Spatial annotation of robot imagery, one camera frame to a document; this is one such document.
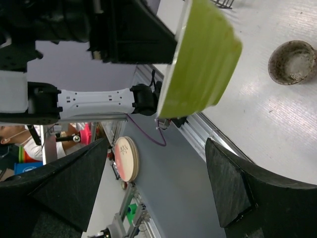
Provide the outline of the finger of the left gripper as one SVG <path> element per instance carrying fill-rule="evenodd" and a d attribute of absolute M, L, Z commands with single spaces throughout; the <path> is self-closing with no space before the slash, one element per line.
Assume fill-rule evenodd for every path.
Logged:
<path fill-rule="evenodd" d="M 101 2 L 103 62 L 121 64 L 170 64 L 175 35 L 152 12 L 145 0 Z"/>

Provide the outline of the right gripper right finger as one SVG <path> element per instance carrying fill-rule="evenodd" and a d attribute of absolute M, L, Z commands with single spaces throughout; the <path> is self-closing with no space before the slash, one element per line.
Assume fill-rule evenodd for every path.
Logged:
<path fill-rule="evenodd" d="M 317 186 L 270 172 L 211 139 L 208 175 L 228 238 L 315 238 Z"/>

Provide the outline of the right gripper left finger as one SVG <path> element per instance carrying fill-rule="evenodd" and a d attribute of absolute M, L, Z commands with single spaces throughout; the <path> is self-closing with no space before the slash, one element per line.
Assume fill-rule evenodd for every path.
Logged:
<path fill-rule="evenodd" d="M 107 140 L 0 183 L 2 238 L 80 238 L 104 172 Z"/>

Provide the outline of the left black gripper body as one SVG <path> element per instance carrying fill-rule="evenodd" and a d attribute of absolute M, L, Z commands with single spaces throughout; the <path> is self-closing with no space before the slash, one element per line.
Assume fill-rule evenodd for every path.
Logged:
<path fill-rule="evenodd" d="M 94 59 L 116 61 L 108 0 L 2 0 L 0 60 L 42 59 L 36 41 L 89 43 Z"/>

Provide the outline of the white square bowl green outside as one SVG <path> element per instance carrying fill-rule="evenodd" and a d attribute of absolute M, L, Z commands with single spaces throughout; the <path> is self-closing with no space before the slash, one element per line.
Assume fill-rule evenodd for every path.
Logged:
<path fill-rule="evenodd" d="M 164 74 L 159 118 L 185 117 L 215 106 L 242 53 L 233 25 L 210 0 L 185 2 L 177 45 Z"/>

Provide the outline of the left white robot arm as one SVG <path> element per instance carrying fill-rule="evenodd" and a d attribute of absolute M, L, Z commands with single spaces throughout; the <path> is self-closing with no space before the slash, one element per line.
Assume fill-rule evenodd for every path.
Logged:
<path fill-rule="evenodd" d="M 49 125 L 108 113 L 156 113 L 162 83 L 115 91 L 61 90 L 27 80 L 42 59 L 37 41 L 89 43 L 104 63 L 172 62 L 177 41 L 144 0 L 3 0 L 0 3 L 0 120 Z"/>

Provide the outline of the person in background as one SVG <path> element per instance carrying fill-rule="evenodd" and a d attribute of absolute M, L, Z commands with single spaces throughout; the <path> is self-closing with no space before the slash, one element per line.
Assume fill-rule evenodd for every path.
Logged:
<path fill-rule="evenodd" d="M 71 136 L 85 128 L 85 123 L 76 122 L 70 123 L 66 131 L 61 132 L 62 136 Z M 1 126 L 0 127 L 0 144 L 9 145 L 15 144 L 22 146 L 24 151 L 32 159 L 36 161 L 42 161 L 42 147 L 37 145 L 29 132 L 26 125 L 17 125 L 17 126 Z M 74 141 L 63 141 L 56 143 L 57 157 L 60 159 L 64 156 L 67 156 L 82 147 L 84 144 L 76 143 Z"/>

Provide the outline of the small grey speckled bowl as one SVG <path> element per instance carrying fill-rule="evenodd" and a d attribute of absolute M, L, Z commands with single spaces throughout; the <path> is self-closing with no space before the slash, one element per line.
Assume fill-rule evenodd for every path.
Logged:
<path fill-rule="evenodd" d="M 279 85 L 309 82 L 317 76 L 317 51 L 305 41 L 285 42 L 273 51 L 267 69 Z"/>

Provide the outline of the aluminium frame rail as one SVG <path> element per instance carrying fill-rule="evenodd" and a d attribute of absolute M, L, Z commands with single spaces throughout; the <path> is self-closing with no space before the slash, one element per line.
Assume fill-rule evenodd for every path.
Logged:
<path fill-rule="evenodd" d="M 152 71 L 155 71 L 155 80 L 162 81 L 163 74 L 153 65 L 138 65 L 135 73 L 138 78 L 135 82 L 149 84 Z M 185 139 L 192 145 L 196 152 L 205 160 L 205 144 L 208 139 L 220 144 L 235 155 L 252 162 L 220 129 L 212 123 L 203 113 L 188 116 L 184 124 L 178 129 Z"/>

